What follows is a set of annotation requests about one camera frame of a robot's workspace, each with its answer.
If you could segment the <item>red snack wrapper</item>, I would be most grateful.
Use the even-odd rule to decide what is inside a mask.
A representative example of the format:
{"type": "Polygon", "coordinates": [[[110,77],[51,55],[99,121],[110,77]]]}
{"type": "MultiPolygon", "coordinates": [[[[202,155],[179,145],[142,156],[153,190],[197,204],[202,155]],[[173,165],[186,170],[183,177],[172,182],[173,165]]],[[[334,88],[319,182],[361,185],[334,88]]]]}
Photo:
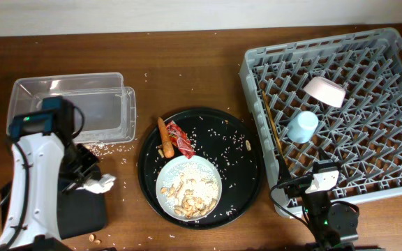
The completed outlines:
{"type": "Polygon", "coordinates": [[[187,134],[174,121],[169,122],[166,129],[172,144],[179,149],[182,155],[191,159],[195,155],[195,149],[192,147],[187,134]]]}

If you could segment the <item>white tissue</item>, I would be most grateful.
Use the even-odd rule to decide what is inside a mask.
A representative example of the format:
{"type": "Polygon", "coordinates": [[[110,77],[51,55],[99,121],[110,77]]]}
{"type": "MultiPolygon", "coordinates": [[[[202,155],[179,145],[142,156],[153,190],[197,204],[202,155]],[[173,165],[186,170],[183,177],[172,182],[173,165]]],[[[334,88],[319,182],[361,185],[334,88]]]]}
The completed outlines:
{"type": "Polygon", "coordinates": [[[116,177],[110,174],[104,174],[99,180],[90,178],[79,190],[86,190],[94,194],[103,194],[111,190],[116,177]]]}

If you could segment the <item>pink bowl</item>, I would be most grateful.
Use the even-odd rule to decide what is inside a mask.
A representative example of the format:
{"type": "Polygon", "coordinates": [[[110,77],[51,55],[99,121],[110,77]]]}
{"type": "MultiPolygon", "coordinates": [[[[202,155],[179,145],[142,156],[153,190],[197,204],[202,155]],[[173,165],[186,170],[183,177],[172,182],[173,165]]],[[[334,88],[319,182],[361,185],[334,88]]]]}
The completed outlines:
{"type": "Polygon", "coordinates": [[[304,91],[316,100],[335,108],[341,108],[345,98],[344,88],[324,77],[314,77],[304,87],[304,91]]]}

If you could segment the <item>orange carrot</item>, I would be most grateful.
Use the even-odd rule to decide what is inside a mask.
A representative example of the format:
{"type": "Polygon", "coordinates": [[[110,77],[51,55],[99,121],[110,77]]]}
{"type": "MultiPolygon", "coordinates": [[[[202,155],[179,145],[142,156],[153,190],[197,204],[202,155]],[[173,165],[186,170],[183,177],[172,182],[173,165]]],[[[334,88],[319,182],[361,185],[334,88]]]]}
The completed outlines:
{"type": "Polygon", "coordinates": [[[172,158],[174,156],[174,149],[172,142],[170,141],[170,136],[168,134],[166,124],[161,117],[158,117],[157,123],[162,141],[163,154],[166,158],[172,158]]]}

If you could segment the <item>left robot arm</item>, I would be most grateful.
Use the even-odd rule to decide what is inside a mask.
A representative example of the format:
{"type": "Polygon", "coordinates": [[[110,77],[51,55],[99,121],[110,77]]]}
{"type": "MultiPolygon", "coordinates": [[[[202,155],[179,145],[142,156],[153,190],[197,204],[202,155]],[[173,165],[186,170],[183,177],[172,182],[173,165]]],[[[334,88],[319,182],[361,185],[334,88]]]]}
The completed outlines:
{"type": "Polygon", "coordinates": [[[57,198],[80,188],[97,171],[99,159],[75,144],[78,108],[61,96],[42,101],[37,112],[17,115],[8,139],[14,177],[6,223],[0,236],[4,250],[67,250],[61,242],[57,198]],[[59,179],[68,185],[59,189],[59,179]]]}

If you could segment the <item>light blue cup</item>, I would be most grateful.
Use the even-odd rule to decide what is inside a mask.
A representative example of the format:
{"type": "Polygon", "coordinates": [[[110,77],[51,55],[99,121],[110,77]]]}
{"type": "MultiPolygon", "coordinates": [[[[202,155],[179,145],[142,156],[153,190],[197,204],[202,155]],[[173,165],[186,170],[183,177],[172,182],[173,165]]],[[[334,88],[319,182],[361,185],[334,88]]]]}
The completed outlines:
{"type": "Polygon", "coordinates": [[[292,142],[306,143],[314,135],[318,123],[318,117],[313,112],[300,112],[289,122],[287,136],[292,142]]]}

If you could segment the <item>wooden chopstick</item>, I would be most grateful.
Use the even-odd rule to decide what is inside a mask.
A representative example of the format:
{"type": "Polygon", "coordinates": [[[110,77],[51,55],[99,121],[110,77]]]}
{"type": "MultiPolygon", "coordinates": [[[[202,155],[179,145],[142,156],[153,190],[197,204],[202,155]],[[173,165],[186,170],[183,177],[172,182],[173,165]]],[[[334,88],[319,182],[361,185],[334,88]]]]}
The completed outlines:
{"type": "Polygon", "coordinates": [[[282,158],[284,158],[283,150],[281,148],[281,143],[280,143],[280,140],[279,140],[279,137],[278,137],[278,131],[276,129],[276,126],[275,126],[275,123],[274,123],[274,120],[273,120],[273,117],[272,117],[272,114],[271,114],[271,108],[269,107],[269,103],[267,101],[266,93],[264,91],[262,91],[262,99],[263,99],[265,109],[267,111],[267,116],[269,117],[269,123],[270,123],[271,129],[272,129],[273,134],[274,134],[274,140],[276,142],[276,148],[277,148],[278,154],[282,158]]]}

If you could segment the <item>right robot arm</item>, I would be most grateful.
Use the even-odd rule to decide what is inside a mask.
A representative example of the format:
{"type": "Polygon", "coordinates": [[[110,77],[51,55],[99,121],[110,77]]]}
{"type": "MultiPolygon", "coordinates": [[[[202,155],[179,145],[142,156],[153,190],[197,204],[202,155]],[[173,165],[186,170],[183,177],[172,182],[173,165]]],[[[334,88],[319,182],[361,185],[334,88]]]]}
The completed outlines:
{"type": "Polygon", "coordinates": [[[331,201],[328,192],[336,187],[341,164],[333,161],[322,149],[313,169],[303,176],[291,177],[282,156],[278,183],[271,190],[284,190],[289,198],[301,197],[302,218],[274,201],[273,204],[297,219],[312,233],[315,241],[305,245],[306,250],[354,250],[358,239],[359,207],[346,201],[331,201]]]}

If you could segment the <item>grey plate with scraps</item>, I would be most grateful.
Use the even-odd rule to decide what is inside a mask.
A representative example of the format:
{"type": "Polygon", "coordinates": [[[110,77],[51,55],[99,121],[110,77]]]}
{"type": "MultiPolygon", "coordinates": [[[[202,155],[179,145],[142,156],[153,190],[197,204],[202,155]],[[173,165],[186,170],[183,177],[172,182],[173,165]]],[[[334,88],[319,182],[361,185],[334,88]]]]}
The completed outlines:
{"type": "Polygon", "coordinates": [[[164,213],[174,220],[198,223],[218,205],[221,176],[214,164],[194,155],[170,160],[158,173],[156,198],[164,213]]]}

